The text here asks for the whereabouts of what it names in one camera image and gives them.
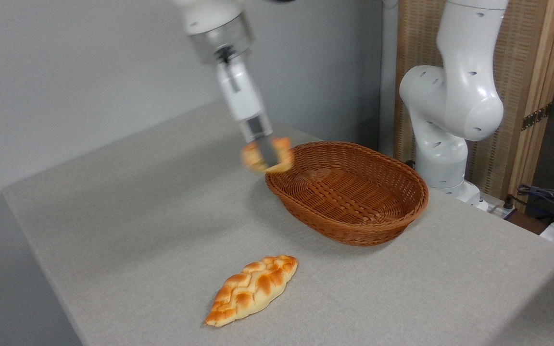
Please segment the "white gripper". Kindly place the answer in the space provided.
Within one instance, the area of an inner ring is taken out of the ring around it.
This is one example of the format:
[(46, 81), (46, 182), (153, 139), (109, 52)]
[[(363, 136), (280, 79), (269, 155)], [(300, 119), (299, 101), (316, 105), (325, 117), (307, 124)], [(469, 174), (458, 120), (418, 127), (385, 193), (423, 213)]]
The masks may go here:
[(247, 142), (240, 156), (250, 170), (266, 170), (279, 164), (273, 144), (273, 128), (264, 104), (242, 57), (216, 66), (225, 101)]

